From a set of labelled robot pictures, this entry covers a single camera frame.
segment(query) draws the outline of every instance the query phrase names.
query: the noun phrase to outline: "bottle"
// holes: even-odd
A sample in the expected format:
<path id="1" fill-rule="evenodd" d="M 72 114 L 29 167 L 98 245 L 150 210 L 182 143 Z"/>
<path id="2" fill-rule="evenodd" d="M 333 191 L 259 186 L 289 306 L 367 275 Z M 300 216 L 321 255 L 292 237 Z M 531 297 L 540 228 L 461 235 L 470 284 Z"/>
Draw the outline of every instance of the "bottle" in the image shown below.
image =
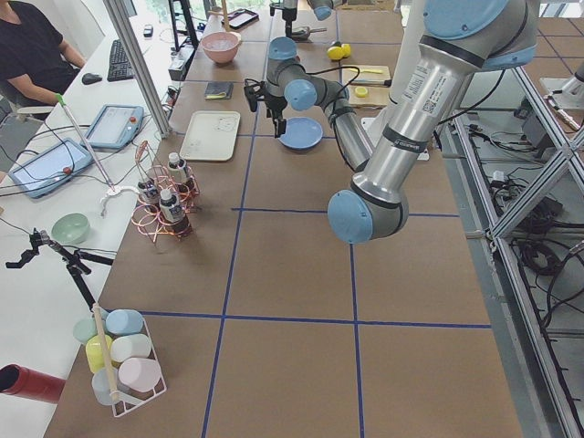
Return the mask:
<path id="1" fill-rule="evenodd" d="M 194 179 L 191 171 L 186 165 L 186 160 L 178 153 L 171 152 L 168 155 L 168 170 L 174 181 L 179 184 L 179 192 L 186 193 L 194 190 Z"/>
<path id="2" fill-rule="evenodd" d="M 156 213 L 161 200 L 161 194 L 158 191 L 158 187 L 154 183 L 154 180 L 150 176 L 145 175 L 142 180 L 138 182 L 138 188 L 141 192 L 141 199 L 148 205 L 148 209 L 152 213 Z"/>
<path id="3" fill-rule="evenodd" d="M 161 190 L 161 211 L 177 235 L 187 235 L 193 230 L 178 197 L 170 189 Z"/>

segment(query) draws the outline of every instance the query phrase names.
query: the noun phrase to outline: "computer mouse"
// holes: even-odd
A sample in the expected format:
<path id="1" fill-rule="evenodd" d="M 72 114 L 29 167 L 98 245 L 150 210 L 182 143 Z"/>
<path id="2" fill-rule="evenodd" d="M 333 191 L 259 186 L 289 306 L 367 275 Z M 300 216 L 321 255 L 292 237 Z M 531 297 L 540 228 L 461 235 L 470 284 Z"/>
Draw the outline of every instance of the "computer mouse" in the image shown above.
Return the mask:
<path id="1" fill-rule="evenodd" d="M 85 75 L 83 75 L 83 78 L 81 78 L 81 82 L 83 82 L 85 85 L 95 84 L 96 82 L 100 81 L 101 76 L 96 75 L 95 73 L 86 73 Z"/>

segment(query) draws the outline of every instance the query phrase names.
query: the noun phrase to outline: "electronic device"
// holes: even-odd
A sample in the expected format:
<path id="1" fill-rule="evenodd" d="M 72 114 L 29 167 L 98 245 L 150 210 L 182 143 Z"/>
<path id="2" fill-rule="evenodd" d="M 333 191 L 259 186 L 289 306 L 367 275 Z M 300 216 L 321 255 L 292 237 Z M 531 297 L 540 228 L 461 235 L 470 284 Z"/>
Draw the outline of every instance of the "electronic device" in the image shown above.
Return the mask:
<path id="1" fill-rule="evenodd" d="M 232 29 L 239 29 L 249 23 L 259 20 L 259 15 L 249 9 L 239 8 L 230 13 L 227 18 L 229 19 L 229 27 Z"/>
<path id="2" fill-rule="evenodd" d="M 114 39 L 109 50 L 108 81 L 114 82 L 116 80 L 132 79 L 133 77 L 134 70 L 131 68 L 126 50 L 124 50 L 120 40 Z"/>
<path id="3" fill-rule="evenodd" d="M 86 73 L 81 78 L 81 82 L 83 82 L 83 85 L 91 85 L 91 84 L 95 84 L 96 82 L 100 82 L 100 81 L 101 81 L 101 76 L 96 75 L 95 73 Z"/>
<path id="4" fill-rule="evenodd" d="M 171 80 L 184 80 L 191 63 L 193 62 L 194 52 L 194 47 L 190 44 L 186 44 L 176 53 L 176 56 L 172 59 L 171 66 L 168 67 L 168 73 L 171 76 Z"/>
<path id="5" fill-rule="evenodd" d="M 144 25 L 143 33 L 145 38 L 151 38 L 154 35 L 154 26 L 153 25 Z"/>
<path id="6" fill-rule="evenodd" d="M 71 139 L 63 139 L 8 176 L 31 198 L 53 192 L 93 162 L 89 151 Z"/>
<path id="7" fill-rule="evenodd" d="M 104 105 L 86 137 L 94 149 L 119 150 L 136 136 L 143 119 L 143 107 Z"/>

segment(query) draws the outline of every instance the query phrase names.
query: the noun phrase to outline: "keyboard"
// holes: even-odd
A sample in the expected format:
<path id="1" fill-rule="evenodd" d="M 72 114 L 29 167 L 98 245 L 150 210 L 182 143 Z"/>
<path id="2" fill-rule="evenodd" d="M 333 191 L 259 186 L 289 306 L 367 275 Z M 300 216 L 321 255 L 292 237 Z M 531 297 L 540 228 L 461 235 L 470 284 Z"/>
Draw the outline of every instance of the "keyboard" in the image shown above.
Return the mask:
<path id="1" fill-rule="evenodd" d="M 111 43 L 111 50 L 109 51 L 108 81 L 114 82 L 116 80 L 132 79 L 133 77 L 134 72 L 131 69 L 126 51 L 121 45 L 121 41 L 116 39 Z"/>

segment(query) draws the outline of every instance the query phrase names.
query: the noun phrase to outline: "yellow ball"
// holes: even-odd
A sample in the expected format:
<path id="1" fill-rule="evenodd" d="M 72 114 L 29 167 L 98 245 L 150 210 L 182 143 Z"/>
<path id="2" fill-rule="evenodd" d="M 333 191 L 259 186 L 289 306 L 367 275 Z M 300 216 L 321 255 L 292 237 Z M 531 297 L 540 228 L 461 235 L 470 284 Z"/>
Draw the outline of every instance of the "yellow ball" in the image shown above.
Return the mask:
<path id="1" fill-rule="evenodd" d="M 342 47 L 329 47 L 327 50 L 327 55 L 333 61 L 340 61 L 345 57 L 345 51 Z"/>

